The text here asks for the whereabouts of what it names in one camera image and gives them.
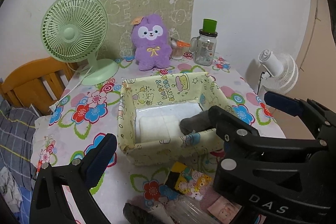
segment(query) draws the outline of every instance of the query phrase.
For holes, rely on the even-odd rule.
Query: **glass jar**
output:
[[[217,32],[201,34],[200,30],[199,36],[191,39],[190,52],[194,55],[195,63],[202,66],[211,66],[216,44]]]

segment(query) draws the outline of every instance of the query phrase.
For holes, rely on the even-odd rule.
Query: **cotton swab container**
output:
[[[174,60],[181,60],[183,58],[183,54],[189,52],[189,43],[185,43],[183,41],[179,41],[175,38],[170,38],[170,46],[172,48],[172,53],[170,58]]]

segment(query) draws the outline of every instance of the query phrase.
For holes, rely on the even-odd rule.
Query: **gray cloth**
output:
[[[35,120],[28,108],[11,108],[0,102],[0,168],[6,166],[18,185],[32,191],[36,168],[30,163]]]
[[[0,193],[10,210],[13,213],[18,213],[22,195],[16,181],[6,167],[0,170]]]

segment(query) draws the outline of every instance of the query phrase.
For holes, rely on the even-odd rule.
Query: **metal screw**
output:
[[[246,136],[247,135],[247,131],[245,129],[238,129],[237,130],[237,134],[239,136]]]
[[[224,170],[227,170],[227,171],[232,171],[233,169],[237,167],[237,163],[233,159],[224,159],[222,160],[220,165]]]
[[[81,160],[80,159],[74,159],[72,162],[71,162],[73,165],[78,165],[81,163]]]
[[[322,146],[327,146],[327,143],[326,143],[325,140],[320,140],[320,145],[322,145]]]
[[[42,164],[41,167],[42,167],[42,169],[46,169],[48,166],[49,166],[49,163],[45,162],[45,163]]]

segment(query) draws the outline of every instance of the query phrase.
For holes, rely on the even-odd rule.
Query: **yellow box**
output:
[[[223,148],[216,129],[169,140],[135,143],[135,110],[149,106],[197,102],[203,110],[217,105],[236,115],[214,78],[207,72],[129,79],[122,83],[118,113],[118,146],[135,165],[152,165],[206,154]]]

